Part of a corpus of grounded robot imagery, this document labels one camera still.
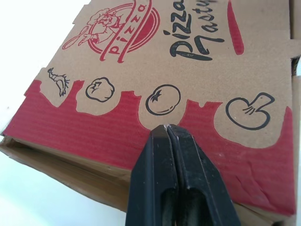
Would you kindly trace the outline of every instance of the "black clamp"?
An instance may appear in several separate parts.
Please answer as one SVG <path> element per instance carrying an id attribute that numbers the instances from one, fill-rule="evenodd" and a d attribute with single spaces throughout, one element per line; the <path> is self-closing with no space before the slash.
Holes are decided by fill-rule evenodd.
<path id="1" fill-rule="evenodd" d="M 156 127 L 132 171 L 126 226 L 240 226 L 217 168 L 185 129 Z"/>

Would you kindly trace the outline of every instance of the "cardboard pizza box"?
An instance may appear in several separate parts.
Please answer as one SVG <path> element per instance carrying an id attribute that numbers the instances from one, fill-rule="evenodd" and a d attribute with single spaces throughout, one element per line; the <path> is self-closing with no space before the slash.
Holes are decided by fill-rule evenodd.
<path id="1" fill-rule="evenodd" d="M 233 201 L 293 215 L 296 15 L 288 0 L 92 0 L 3 134 L 126 187 L 149 131 L 178 124 Z"/>

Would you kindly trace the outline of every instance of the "chef logo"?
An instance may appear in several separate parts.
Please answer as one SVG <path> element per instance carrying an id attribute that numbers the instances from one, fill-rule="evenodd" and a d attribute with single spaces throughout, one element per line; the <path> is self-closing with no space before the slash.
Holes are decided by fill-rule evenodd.
<path id="1" fill-rule="evenodd" d="M 156 33 L 160 17 L 152 0 L 134 0 L 112 9 L 105 8 L 90 17 L 80 33 L 68 40 L 63 49 L 73 44 L 89 45 L 100 54 L 100 61 L 116 58 L 123 63 L 126 53 L 147 43 Z"/>

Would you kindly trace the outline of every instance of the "pizza box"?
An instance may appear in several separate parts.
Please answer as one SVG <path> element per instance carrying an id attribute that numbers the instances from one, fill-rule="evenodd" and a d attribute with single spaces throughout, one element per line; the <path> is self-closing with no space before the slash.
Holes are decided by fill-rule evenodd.
<path id="1" fill-rule="evenodd" d="M 234 202 L 293 215 L 293 4 L 92 0 L 3 134 L 128 188 L 150 130 L 177 124 Z"/>

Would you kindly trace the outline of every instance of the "cardboard surface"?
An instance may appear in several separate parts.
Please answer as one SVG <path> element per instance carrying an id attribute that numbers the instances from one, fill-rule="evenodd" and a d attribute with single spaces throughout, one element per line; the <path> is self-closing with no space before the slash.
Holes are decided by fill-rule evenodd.
<path id="1" fill-rule="evenodd" d="M 295 213 L 289 2 L 93 0 L 4 131 L 132 169 L 187 128 L 236 202 Z"/>

